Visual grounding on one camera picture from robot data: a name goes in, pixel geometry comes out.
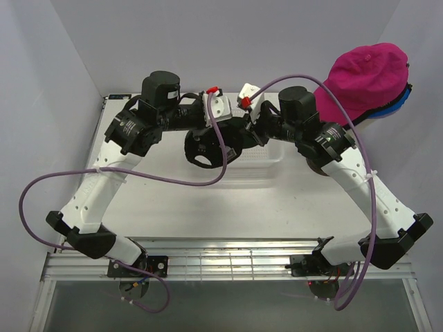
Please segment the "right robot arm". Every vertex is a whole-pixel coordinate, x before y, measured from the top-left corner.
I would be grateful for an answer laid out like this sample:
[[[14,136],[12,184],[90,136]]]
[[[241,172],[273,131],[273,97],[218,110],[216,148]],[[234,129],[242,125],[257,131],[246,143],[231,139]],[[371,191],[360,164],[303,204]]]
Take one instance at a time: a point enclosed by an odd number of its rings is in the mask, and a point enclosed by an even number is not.
[[[247,115],[246,132],[261,145],[268,139],[293,142],[299,154],[335,180],[371,223],[369,234],[319,238],[311,253],[291,260],[299,275],[328,275],[364,261],[391,268],[433,225],[427,213],[406,207],[368,169],[361,144],[336,122],[320,120],[314,94],[290,86],[278,94],[279,113],[257,86],[245,84],[237,102]]]

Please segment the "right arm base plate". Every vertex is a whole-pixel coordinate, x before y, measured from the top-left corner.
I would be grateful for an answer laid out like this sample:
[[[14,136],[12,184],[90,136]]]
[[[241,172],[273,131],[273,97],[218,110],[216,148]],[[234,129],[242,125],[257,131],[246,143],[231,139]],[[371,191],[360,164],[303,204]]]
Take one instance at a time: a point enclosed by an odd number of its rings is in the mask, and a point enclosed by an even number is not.
[[[336,277],[346,276],[349,272],[353,276],[354,268],[344,263],[333,266],[328,262],[321,262],[313,255],[291,255],[289,263],[284,266],[290,270],[292,277]]]

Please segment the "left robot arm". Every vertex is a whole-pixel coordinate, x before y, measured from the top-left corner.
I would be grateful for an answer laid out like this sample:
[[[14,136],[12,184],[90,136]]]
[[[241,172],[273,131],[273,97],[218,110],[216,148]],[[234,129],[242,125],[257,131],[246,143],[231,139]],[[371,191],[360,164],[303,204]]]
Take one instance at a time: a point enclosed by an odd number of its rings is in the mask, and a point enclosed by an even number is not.
[[[102,218],[128,175],[159,143],[165,131],[212,129],[221,149],[221,168],[228,163],[220,122],[232,118],[229,99],[217,87],[192,95],[182,104],[181,81],[168,71],[154,71],[117,113],[105,131],[100,151],[71,200],[59,211],[50,211],[47,224],[63,235],[74,250],[91,259],[119,261],[131,276],[147,268],[147,253],[135,241],[115,234]]]

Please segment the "black baseball cap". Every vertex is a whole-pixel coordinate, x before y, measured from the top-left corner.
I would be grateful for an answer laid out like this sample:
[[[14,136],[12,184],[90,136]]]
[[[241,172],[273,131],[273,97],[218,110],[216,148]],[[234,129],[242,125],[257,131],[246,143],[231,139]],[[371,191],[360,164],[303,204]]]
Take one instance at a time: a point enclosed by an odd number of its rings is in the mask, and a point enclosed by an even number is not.
[[[355,126],[369,120],[387,118],[396,113],[413,90],[413,85],[408,82],[410,64],[395,68],[394,66],[383,69],[383,75],[376,78],[375,86],[368,89],[368,97],[363,99],[366,110],[362,111],[352,122]]]

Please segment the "blue baseball cap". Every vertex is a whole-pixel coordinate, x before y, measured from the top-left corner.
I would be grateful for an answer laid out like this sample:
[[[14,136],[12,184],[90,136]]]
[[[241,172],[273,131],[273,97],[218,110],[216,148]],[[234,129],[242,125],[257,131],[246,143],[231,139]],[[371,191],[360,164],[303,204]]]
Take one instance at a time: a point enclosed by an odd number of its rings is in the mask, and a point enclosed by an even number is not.
[[[367,118],[369,119],[379,119],[379,118],[385,118],[388,117],[398,110],[402,108],[404,103],[407,101],[407,99],[410,96],[410,93],[412,92],[413,85],[410,83],[407,83],[405,86],[405,89],[392,101],[389,102],[382,107],[378,107],[376,109],[370,110],[367,113]]]

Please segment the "magenta baseball cap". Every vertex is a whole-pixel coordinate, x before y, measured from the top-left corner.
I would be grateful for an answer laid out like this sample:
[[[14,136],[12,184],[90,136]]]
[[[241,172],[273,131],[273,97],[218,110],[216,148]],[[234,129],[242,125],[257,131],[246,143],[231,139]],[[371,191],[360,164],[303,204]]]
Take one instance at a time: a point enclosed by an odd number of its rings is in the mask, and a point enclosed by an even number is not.
[[[331,67],[323,84],[334,94],[353,121],[366,110],[363,99],[368,97],[368,89],[383,75],[383,69],[395,68],[408,61],[407,54],[395,44],[380,43],[359,46],[342,54]],[[363,129],[378,120],[369,120],[355,127]]]

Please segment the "dark green baseball cap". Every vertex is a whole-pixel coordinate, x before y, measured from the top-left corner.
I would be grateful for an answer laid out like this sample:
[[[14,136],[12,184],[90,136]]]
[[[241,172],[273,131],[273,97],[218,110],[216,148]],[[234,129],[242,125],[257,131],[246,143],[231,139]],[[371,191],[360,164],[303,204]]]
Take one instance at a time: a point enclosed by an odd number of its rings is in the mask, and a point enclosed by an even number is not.
[[[238,159],[244,149],[258,146],[259,141],[266,144],[269,140],[266,124],[253,125],[247,130],[247,122],[245,118],[234,117],[217,123],[226,146],[228,164]],[[223,165],[221,145],[212,127],[200,133],[189,131],[184,140],[184,152],[187,161],[200,168],[215,169]]]

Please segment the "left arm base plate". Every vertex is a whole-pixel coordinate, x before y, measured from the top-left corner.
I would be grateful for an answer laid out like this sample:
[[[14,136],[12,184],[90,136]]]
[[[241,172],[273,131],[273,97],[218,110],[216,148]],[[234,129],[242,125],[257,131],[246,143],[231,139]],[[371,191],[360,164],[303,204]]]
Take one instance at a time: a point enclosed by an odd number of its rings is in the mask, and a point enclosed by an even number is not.
[[[149,256],[140,269],[144,267],[149,273],[164,278],[168,275],[168,263],[168,256]],[[120,263],[110,261],[107,269],[107,276],[111,278],[135,278],[145,277],[145,274],[128,270]]]

